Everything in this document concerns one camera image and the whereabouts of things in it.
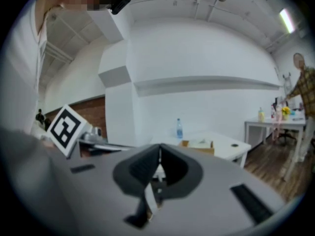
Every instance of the fluorescent light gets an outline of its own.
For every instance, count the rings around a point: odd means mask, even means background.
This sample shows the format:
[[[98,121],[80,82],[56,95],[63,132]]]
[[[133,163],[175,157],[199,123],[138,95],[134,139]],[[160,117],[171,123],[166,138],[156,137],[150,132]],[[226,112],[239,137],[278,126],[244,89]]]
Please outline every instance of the fluorescent light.
[[[295,28],[293,26],[293,23],[292,23],[292,20],[290,18],[290,15],[288,13],[288,11],[286,9],[283,9],[281,12],[280,12],[280,15],[287,27],[287,30],[289,31],[289,33],[292,33],[295,31]]]

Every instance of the plaid shirt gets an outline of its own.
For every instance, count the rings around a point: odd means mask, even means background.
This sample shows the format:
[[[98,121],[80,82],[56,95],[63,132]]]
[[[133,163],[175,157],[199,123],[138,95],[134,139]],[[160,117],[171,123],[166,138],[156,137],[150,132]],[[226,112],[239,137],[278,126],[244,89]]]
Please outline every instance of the plaid shirt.
[[[315,117],[315,69],[306,67],[288,98],[301,95],[306,117]]]

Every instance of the cardboard box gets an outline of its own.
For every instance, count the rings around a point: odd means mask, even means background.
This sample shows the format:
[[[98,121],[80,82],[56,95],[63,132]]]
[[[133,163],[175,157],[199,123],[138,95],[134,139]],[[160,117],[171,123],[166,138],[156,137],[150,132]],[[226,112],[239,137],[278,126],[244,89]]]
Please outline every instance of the cardboard box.
[[[188,148],[188,143],[189,141],[183,140],[178,144],[178,146]],[[213,142],[211,142],[211,148],[193,148],[193,147],[189,147],[189,148],[195,149],[197,151],[205,152],[205,153],[210,153],[212,155],[215,154],[215,148],[213,147]]]

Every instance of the white ceiling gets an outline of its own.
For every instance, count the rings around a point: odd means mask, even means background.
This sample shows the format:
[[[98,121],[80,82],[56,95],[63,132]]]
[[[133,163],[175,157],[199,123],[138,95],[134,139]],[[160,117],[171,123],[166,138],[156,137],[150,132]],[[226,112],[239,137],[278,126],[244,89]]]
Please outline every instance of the white ceiling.
[[[288,8],[295,21],[302,17],[287,0],[199,0],[196,18],[207,20],[210,13],[212,23],[236,30],[251,38],[268,52],[275,51],[288,41],[290,35],[279,17],[283,8]],[[195,0],[132,0],[130,3],[135,21],[159,17],[194,18]],[[102,32],[86,12],[63,11],[55,20],[50,16],[47,23],[48,41],[72,58],[87,45],[61,20],[69,24],[87,42],[102,36]],[[64,63],[48,55],[45,57],[40,86],[45,88]]]

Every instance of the white table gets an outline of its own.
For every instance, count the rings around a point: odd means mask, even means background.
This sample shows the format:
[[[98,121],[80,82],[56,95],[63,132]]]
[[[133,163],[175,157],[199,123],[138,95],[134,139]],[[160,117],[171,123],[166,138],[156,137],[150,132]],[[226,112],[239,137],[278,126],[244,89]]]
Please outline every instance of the white table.
[[[293,120],[294,118],[303,118],[302,120]],[[250,126],[255,127],[263,127],[264,130],[264,139],[263,143],[266,143],[266,138],[268,136],[267,134],[267,128],[271,128],[273,126],[273,122],[271,120],[271,117],[265,118],[264,122],[259,122],[258,116],[252,119],[249,119],[245,121],[246,127],[245,127],[245,142],[248,143],[249,141],[249,133],[250,133]],[[302,135],[303,135],[303,127],[305,126],[305,116],[303,113],[299,115],[289,116],[288,120],[281,121],[280,128],[281,129],[290,129],[290,130],[297,130],[299,132],[297,144],[295,147],[294,156],[292,158],[292,161],[290,163],[290,166],[284,176],[284,180],[288,181],[290,179],[292,170],[294,168],[295,163],[298,160],[299,150],[302,142]]]
[[[237,159],[237,163],[241,168],[244,167],[247,152],[252,148],[251,145],[229,138],[227,136],[212,132],[201,131],[196,133],[184,133],[183,139],[178,139],[175,136],[156,136],[150,141],[150,144],[170,144],[179,145],[181,140],[192,139],[208,139],[213,141],[215,148],[214,156],[225,160],[233,161]],[[238,147],[232,147],[232,144],[237,144]]]

